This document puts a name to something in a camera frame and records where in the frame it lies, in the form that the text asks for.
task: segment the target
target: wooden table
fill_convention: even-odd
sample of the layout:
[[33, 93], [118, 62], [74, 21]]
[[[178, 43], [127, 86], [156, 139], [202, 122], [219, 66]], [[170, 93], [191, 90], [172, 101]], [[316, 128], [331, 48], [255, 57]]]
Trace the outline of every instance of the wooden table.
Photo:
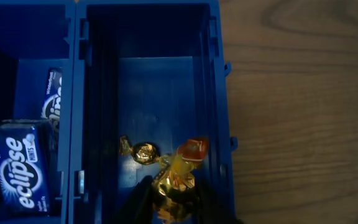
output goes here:
[[358, 224], [358, 0], [223, 0], [237, 216]]

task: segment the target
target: slot in bin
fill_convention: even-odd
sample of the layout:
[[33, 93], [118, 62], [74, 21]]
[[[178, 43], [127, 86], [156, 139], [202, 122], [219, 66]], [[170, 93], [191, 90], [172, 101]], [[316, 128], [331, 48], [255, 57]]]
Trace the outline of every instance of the slot in bin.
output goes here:
[[108, 223], [158, 173], [118, 155], [122, 135], [161, 155], [209, 137], [200, 175], [234, 211], [218, 3], [87, 2], [76, 13], [71, 137], [82, 141], [71, 143], [69, 223]]
[[0, 223], [66, 222], [74, 15], [74, 4], [0, 2], [0, 121], [41, 119], [49, 68], [62, 67], [64, 76], [51, 213], [17, 216], [5, 206], [0, 189]]

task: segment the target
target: gold wrapped candy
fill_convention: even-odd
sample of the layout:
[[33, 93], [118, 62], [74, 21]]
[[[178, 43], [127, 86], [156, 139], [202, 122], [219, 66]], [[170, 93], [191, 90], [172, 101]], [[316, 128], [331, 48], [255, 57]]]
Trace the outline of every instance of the gold wrapped candy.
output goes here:
[[193, 138], [179, 146], [174, 155], [159, 159], [161, 171], [152, 185], [156, 192], [154, 209], [162, 223], [182, 222], [195, 212], [198, 197], [190, 172], [200, 166], [208, 150], [208, 138]]
[[131, 155], [134, 160], [143, 165], [153, 164], [159, 159], [157, 149], [149, 143], [138, 143], [131, 147], [126, 136], [119, 139], [119, 152], [121, 155]]

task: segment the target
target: bin floor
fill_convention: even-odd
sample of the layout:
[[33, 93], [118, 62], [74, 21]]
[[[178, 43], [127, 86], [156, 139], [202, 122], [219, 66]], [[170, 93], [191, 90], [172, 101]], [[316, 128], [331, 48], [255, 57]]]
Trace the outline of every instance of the bin floor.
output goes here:
[[[161, 155], [196, 136], [193, 57], [121, 58], [118, 78], [118, 133], [131, 144], [154, 143]], [[142, 166], [119, 158], [117, 206], [158, 164]]]
[[14, 118], [40, 119], [48, 70], [62, 67], [67, 61], [68, 59], [18, 61]]

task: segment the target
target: eclipse mints box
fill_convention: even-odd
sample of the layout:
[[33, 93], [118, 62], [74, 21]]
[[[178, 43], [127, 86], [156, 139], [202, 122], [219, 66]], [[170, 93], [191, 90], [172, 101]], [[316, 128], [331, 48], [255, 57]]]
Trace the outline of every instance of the eclipse mints box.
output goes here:
[[7, 120], [0, 124], [0, 186], [14, 213], [49, 213], [48, 165], [54, 151], [48, 120]]
[[62, 96], [62, 69], [50, 68], [41, 118], [52, 122], [53, 130], [58, 137], [60, 121], [60, 100]]

